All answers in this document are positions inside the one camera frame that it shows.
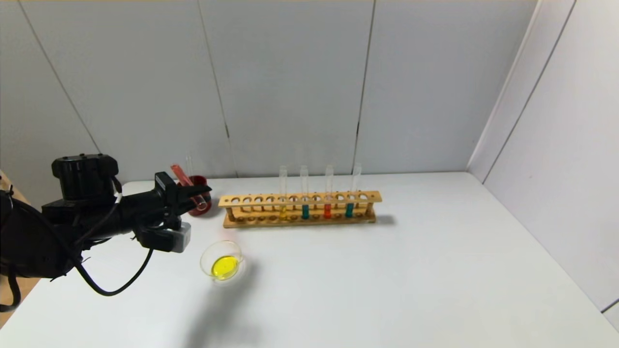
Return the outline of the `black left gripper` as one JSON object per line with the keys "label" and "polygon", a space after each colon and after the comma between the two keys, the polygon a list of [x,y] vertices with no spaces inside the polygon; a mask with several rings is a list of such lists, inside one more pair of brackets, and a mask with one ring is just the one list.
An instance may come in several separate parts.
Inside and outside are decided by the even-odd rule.
{"label": "black left gripper", "polygon": [[146,228],[155,231],[177,231],[181,215],[199,216],[194,198],[211,201],[208,185],[177,185],[166,172],[155,174],[150,191],[124,196],[118,206],[119,226],[123,231]]}

